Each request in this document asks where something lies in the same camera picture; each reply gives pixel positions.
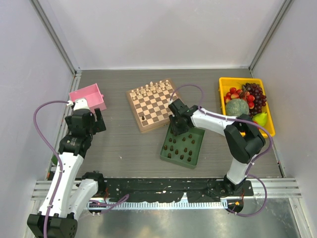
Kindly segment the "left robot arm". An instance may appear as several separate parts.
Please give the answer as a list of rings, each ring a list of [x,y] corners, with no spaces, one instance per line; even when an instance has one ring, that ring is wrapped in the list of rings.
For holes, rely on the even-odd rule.
[[[101,197],[106,191],[104,176],[87,172],[73,191],[77,172],[81,167],[93,135],[106,130],[101,110],[78,109],[65,121],[69,133],[60,141],[60,162],[46,198],[37,214],[28,217],[27,225],[37,238],[73,238],[78,220],[89,200]]]

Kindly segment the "green plastic tray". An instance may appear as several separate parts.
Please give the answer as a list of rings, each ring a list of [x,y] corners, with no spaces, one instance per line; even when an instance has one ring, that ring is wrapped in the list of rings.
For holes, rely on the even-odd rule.
[[[188,132],[174,136],[172,128],[169,126],[160,151],[160,159],[189,169],[194,169],[198,163],[204,134],[205,131],[203,129],[190,128]]]

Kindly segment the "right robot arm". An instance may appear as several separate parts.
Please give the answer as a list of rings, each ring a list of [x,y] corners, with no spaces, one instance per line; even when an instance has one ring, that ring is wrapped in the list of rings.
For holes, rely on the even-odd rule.
[[[224,176],[223,188],[229,195],[240,192],[252,160],[265,146],[265,139],[257,125],[246,114],[226,117],[196,105],[188,107],[180,99],[170,100],[168,107],[172,112],[169,120],[174,135],[197,127],[225,137],[233,160]]]

